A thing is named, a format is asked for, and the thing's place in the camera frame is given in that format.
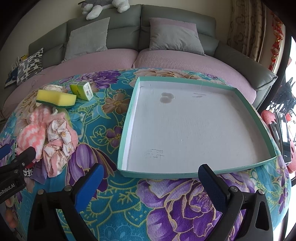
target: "stuffed animal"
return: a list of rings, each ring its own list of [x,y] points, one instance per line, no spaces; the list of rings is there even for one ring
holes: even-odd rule
[[[128,0],[85,0],[78,4],[81,4],[82,14],[87,14],[86,20],[97,18],[103,9],[116,7],[121,13],[130,8]]]

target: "teal box edge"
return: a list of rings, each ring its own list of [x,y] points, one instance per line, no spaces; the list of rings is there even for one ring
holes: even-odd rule
[[[274,161],[277,156],[276,152],[274,149],[274,146],[272,144],[272,141],[267,133],[267,130],[265,129],[263,123],[261,122],[260,118],[258,117],[257,113],[255,112],[254,108],[251,106],[251,104],[246,100],[246,98],[242,95],[242,93],[236,89],[235,87],[228,86],[228,85],[221,85],[221,84],[216,84],[212,82],[208,82],[205,80],[193,80],[193,79],[185,79],[185,78],[172,78],[172,77],[138,77],[134,90],[138,89],[138,86],[141,81],[163,81],[163,82],[175,82],[175,83],[184,83],[184,84],[194,84],[194,85],[201,85],[201,86],[209,86],[209,87],[215,87],[215,88],[220,88],[220,89],[225,89],[225,90],[230,90],[233,91],[238,98],[242,101],[252,118],[254,119],[256,125],[259,128],[259,131],[266,143],[266,146],[268,148],[269,154],[271,156],[270,159],[252,164],[252,165],[247,165],[243,167],[238,167],[238,168],[231,168],[231,169],[224,169],[224,170],[218,170],[214,171],[215,174],[223,174],[223,173],[232,173],[232,172],[239,172],[247,169],[251,169],[254,167],[258,167],[261,165],[264,165],[270,161]],[[126,114],[126,119],[123,125],[123,131],[121,135],[121,140],[120,140],[120,145],[119,145],[119,151],[118,151],[118,160],[117,160],[117,169],[118,171],[125,177],[131,177],[131,178],[149,178],[149,179],[179,179],[179,178],[195,178],[198,177],[197,172],[192,172],[192,173],[142,173],[142,172],[132,172],[132,171],[127,171],[127,170],[122,170],[122,160],[123,160],[123,154],[124,154],[124,149],[126,145],[126,137],[127,137],[127,132],[131,120],[131,111],[134,105],[134,101],[136,98],[136,91],[133,91],[130,104],[128,107],[128,111]]]

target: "gray cushion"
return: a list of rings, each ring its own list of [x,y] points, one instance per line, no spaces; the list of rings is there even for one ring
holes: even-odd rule
[[[60,44],[55,48],[48,50],[42,55],[42,68],[46,69],[50,66],[58,65],[62,62],[63,58],[64,45]]]
[[[107,50],[106,39],[110,17],[92,22],[74,29],[66,47],[65,61],[85,55]]]
[[[63,23],[31,43],[29,45],[29,56],[36,53],[41,48],[43,48],[43,53],[46,53],[48,50],[65,43],[66,39],[67,23]]]
[[[266,67],[221,42],[214,57],[240,72],[257,91],[273,85],[277,79],[277,76]]]
[[[198,34],[198,37],[205,54],[213,57],[219,44],[219,40],[203,34]]]
[[[107,48],[130,48],[138,50],[141,5],[132,5],[129,10],[118,13],[116,8],[105,9],[99,17],[86,20],[85,15],[67,22],[68,39],[72,30],[89,23],[110,17],[107,35]]]
[[[139,26],[108,29],[106,46],[108,49],[125,48],[138,51],[139,31]]]
[[[178,50],[204,55],[197,32],[168,24],[151,26],[149,50]]]
[[[149,18],[168,18],[183,22],[195,23],[198,34],[204,34],[215,38],[216,20],[212,17],[196,12],[186,11],[170,7],[158,7],[142,5],[141,29],[139,49],[149,48],[150,43],[150,23]]]

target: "curtain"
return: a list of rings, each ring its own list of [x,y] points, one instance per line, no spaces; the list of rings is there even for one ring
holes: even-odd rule
[[[266,6],[261,0],[232,0],[227,44],[259,61],[266,28]]]

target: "pink seat cushion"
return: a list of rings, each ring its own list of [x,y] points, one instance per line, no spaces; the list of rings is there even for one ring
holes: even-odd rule
[[[79,56],[57,65],[42,78],[36,88],[76,74],[113,69],[130,69],[138,54],[133,49],[108,49]]]
[[[51,66],[34,75],[17,87],[4,103],[2,113],[8,118],[17,105],[34,89],[76,74],[98,72],[112,69],[130,69],[138,56],[132,49],[109,49],[70,59]]]
[[[133,68],[179,69],[211,74],[237,88],[250,103],[256,98],[256,91],[245,77],[229,65],[210,56],[174,50],[144,49],[139,53]]]
[[[48,67],[38,74],[32,76],[30,79],[26,80],[20,86],[18,86],[6,99],[2,114],[5,118],[8,118],[11,113],[15,110],[17,105],[32,91],[35,89],[36,83],[44,77],[44,75],[54,69],[55,66]]]

